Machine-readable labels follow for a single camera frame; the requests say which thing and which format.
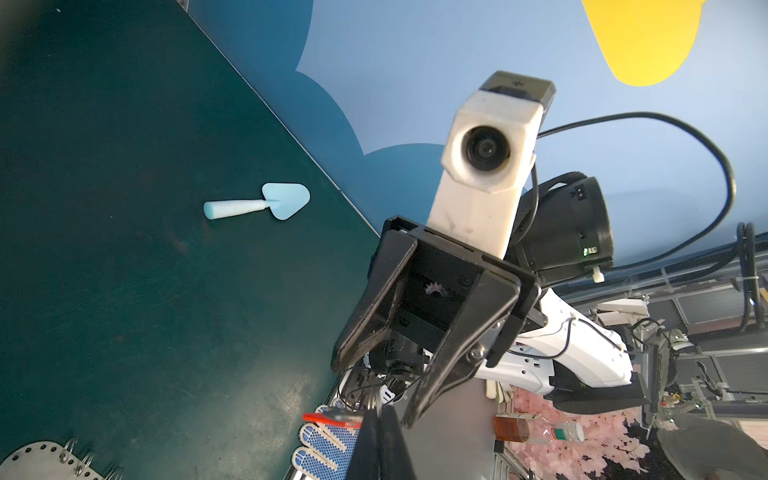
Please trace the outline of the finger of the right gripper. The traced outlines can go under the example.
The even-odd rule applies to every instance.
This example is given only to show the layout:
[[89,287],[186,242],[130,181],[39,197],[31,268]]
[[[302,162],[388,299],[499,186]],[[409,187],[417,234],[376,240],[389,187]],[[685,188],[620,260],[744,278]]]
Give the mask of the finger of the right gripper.
[[440,395],[474,375],[490,353],[519,293],[517,276],[482,272],[412,391],[402,415],[404,428],[412,428]]
[[388,338],[417,244],[402,231],[390,231],[382,237],[366,289],[333,347],[333,372],[353,366]]

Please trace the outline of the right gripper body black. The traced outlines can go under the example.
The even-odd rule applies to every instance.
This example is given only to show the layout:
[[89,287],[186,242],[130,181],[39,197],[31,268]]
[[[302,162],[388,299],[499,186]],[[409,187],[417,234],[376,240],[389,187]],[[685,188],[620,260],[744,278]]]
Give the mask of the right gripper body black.
[[537,277],[401,216],[384,223],[381,239],[390,231],[402,231],[418,244],[409,263],[408,281],[391,333],[371,350],[374,365],[384,365],[385,351],[397,339],[404,341],[408,350],[426,350],[433,355],[461,303],[484,271],[515,275],[520,281],[519,297],[484,359],[489,366],[498,365],[523,331],[527,316],[542,293]]

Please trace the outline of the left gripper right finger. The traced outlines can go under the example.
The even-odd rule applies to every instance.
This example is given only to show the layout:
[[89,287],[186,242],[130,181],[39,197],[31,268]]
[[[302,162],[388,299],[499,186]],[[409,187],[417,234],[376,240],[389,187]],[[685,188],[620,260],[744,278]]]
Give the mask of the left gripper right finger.
[[399,419],[391,405],[384,406],[379,416],[379,470],[382,480],[416,480]]

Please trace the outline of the key with red tag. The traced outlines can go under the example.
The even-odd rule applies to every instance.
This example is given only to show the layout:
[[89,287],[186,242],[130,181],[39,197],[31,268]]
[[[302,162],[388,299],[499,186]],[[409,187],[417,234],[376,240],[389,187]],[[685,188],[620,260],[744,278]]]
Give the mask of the key with red tag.
[[354,412],[333,410],[324,412],[303,413],[302,420],[321,425],[329,425],[339,428],[359,429],[363,423],[363,416]]

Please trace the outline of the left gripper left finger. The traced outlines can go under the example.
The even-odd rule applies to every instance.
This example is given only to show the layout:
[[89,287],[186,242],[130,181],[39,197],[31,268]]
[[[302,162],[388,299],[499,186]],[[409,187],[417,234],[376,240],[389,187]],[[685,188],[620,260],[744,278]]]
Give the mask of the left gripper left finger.
[[381,418],[378,411],[376,409],[366,410],[347,468],[346,480],[380,480],[382,478],[382,433]]

